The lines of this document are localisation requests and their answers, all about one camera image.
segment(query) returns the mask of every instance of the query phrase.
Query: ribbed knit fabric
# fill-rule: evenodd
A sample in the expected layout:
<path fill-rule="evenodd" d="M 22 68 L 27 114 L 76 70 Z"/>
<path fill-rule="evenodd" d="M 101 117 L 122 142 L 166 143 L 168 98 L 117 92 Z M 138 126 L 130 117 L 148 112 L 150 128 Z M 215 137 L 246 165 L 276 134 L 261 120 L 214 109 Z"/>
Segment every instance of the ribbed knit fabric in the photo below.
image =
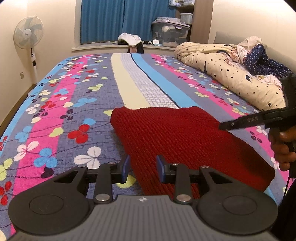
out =
<path fill-rule="evenodd" d="M 219 122 L 198 107 L 115 108 L 110 122 L 131 156 L 131 167 L 146 195 L 172 196 L 174 191 L 174 185 L 159 182 L 159 154 L 169 163 L 183 163 L 191 169 L 208 165 L 260 191 L 275 175 L 251 146 L 219 130 Z M 199 197 L 196 185 L 192 187 L 194 197 Z"/>

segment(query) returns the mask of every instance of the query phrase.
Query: honeycomb pattern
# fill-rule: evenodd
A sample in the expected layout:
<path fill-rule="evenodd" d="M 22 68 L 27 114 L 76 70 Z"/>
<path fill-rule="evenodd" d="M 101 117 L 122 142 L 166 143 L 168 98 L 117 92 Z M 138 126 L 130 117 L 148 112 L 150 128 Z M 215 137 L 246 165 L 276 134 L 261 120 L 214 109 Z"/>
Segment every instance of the honeycomb pattern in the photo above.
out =
<path fill-rule="evenodd" d="M 159 89 L 159 87 L 155 85 L 141 69 L 139 69 L 139 67 L 134 63 L 131 55 L 122 54 L 121 61 L 124 68 L 133 79 L 135 85 L 151 107 L 178 108 L 175 103 L 172 102 L 171 99 L 164 94 L 162 90 Z"/>

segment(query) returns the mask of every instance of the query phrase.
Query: finger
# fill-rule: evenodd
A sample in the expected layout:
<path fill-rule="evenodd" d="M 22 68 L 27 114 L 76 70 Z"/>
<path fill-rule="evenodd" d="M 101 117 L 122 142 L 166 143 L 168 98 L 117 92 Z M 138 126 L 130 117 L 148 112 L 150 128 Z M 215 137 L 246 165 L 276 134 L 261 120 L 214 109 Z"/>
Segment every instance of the finger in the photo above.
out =
<path fill-rule="evenodd" d="M 293 162 L 296 160 L 296 153 L 295 152 L 289 152 L 288 154 L 275 154 L 274 159 L 278 162 Z"/>
<path fill-rule="evenodd" d="M 272 144 L 270 145 L 271 149 L 274 151 L 274 153 L 277 154 L 288 154 L 289 153 L 289 147 L 285 144 Z"/>
<path fill-rule="evenodd" d="M 281 169 L 281 171 L 285 172 L 290 169 L 290 163 L 289 162 L 280 163 L 279 168 Z"/>
<path fill-rule="evenodd" d="M 279 128 L 270 128 L 269 133 L 269 140 L 272 143 L 275 143 L 276 141 L 281 141 L 280 135 L 279 135 Z"/>
<path fill-rule="evenodd" d="M 293 126 L 286 131 L 281 131 L 280 140 L 282 142 L 291 142 L 296 140 L 296 126 Z"/>

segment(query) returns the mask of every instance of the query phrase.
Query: handheld black device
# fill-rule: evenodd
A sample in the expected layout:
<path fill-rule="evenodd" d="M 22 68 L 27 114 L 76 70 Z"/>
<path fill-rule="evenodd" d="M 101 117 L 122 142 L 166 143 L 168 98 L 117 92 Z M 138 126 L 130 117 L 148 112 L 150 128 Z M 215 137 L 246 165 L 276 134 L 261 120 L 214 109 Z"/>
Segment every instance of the handheld black device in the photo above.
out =
<path fill-rule="evenodd" d="M 208 166 L 199 170 L 157 156 L 162 183 L 175 184 L 169 196 L 118 195 L 130 157 L 98 169 L 79 165 L 18 194 L 8 208 L 17 230 L 10 241 L 276 241 L 269 232 L 278 209 L 268 195 Z M 95 182 L 93 199 L 87 199 Z M 200 199 L 193 199 L 196 183 Z"/>
<path fill-rule="evenodd" d="M 219 125 L 221 130 L 234 130 L 251 126 L 265 125 L 265 128 L 279 128 L 285 131 L 296 125 L 296 75 L 289 72 L 289 75 L 280 79 L 286 107 L 263 111 L 257 114 L 242 116 L 236 120 L 222 122 Z M 296 151 L 296 141 L 286 143 L 290 152 Z M 296 178 L 296 162 L 290 163 L 289 179 Z"/>

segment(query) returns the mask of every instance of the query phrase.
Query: gray headboard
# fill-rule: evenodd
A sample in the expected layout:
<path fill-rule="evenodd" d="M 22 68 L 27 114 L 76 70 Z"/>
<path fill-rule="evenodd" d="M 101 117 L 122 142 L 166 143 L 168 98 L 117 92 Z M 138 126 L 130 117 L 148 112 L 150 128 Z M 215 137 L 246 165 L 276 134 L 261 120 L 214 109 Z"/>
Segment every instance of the gray headboard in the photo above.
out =
<path fill-rule="evenodd" d="M 214 40 L 214 44 L 239 44 L 247 37 L 239 37 L 234 36 L 231 34 L 223 33 L 223 32 L 216 32 L 216 37 Z M 280 52 L 276 51 L 275 49 L 264 45 L 264 48 L 266 49 L 266 54 L 269 58 L 274 59 L 285 66 L 287 66 L 290 70 L 292 70 L 294 73 L 296 73 L 296 61 L 291 59 L 288 56 L 285 56 L 281 54 Z"/>

